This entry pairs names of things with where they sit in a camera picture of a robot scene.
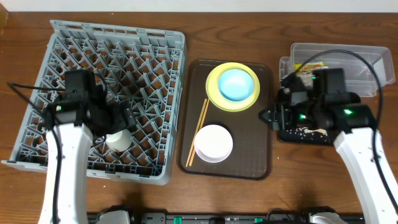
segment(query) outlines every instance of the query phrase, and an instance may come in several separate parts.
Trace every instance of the green light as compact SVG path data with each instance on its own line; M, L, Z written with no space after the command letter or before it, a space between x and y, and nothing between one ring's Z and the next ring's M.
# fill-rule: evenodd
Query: green light
M352 114L352 113L354 113L354 112L352 112L352 111L349 110L349 109L344 109L344 113L347 114L347 115L350 115L350 114Z

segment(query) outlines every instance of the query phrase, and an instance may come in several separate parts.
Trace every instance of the pair of chopsticks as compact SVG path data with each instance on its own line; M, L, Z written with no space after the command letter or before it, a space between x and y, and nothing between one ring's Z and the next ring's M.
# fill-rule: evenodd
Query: pair of chopsticks
M198 131L203 127L203 122L205 122L205 117L206 117L206 113L207 113L207 107L209 106L209 102L210 102L209 99L205 99L205 102L203 103L203 106L201 108L197 129L195 131L195 134L193 135L191 149L189 150L187 164L185 165L185 167L187 167L188 164L189 164L189 166L192 166L193 158L195 157L195 153L196 153L195 148L193 147L193 142L195 141L195 137L198 134Z

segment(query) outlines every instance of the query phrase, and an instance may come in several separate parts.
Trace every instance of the green component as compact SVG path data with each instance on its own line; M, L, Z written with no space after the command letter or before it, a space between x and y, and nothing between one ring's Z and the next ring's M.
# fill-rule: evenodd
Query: green component
M182 217L174 217L174 224L182 224Z
M344 113L347 114L347 115L350 115L350 114L352 114L354 112L349 110L349 109L344 109Z

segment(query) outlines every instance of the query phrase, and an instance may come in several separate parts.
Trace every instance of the white wall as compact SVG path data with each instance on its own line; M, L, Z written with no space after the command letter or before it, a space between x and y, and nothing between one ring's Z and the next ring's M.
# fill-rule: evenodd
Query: white wall
M398 12L398 0L0 0L8 11Z

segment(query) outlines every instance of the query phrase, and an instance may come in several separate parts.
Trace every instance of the yellow plate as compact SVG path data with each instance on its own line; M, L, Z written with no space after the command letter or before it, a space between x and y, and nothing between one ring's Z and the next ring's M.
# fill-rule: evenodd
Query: yellow plate
M218 89L218 80L220 79L220 76L224 72L231 69L243 70L247 72L253 79L254 82L253 93L245 100L242 101L228 100L220 93L220 90ZM254 71L251 70L249 67L241 63L228 62L215 67L207 76L206 93L210 101L218 108L231 112L242 111L248 109L251 105L254 104L254 102L256 102L260 94L260 81L257 75L254 73Z

